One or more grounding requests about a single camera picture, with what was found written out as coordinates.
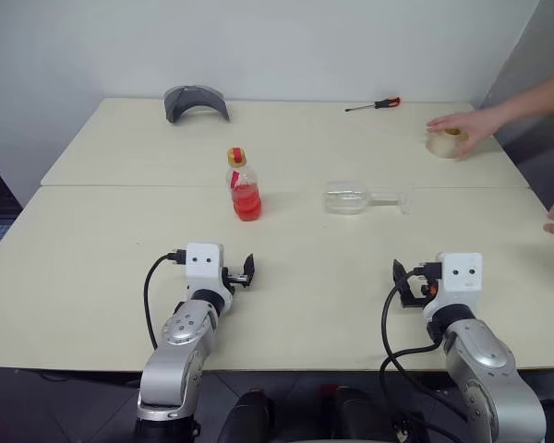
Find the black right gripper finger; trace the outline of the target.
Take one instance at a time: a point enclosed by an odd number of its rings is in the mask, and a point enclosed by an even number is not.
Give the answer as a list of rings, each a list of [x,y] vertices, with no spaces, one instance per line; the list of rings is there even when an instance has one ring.
[[[392,262],[392,278],[399,295],[409,296],[410,285],[408,283],[407,271],[403,264],[397,259]]]

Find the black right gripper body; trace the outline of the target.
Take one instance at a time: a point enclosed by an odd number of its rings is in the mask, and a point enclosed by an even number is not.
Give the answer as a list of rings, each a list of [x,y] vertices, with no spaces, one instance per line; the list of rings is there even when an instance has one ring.
[[[425,283],[420,286],[420,294],[412,291],[407,276],[403,276],[401,280],[403,282],[399,294],[402,308],[423,308],[433,299],[433,280],[425,279]]]

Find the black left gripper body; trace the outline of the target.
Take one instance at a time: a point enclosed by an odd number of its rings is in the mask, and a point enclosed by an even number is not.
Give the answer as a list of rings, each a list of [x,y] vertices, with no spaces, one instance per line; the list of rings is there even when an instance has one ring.
[[[236,284],[247,288],[251,283],[251,276],[248,273],[232,274],[227,267],[222,269],[223,285],[227,289],[233,289]]]

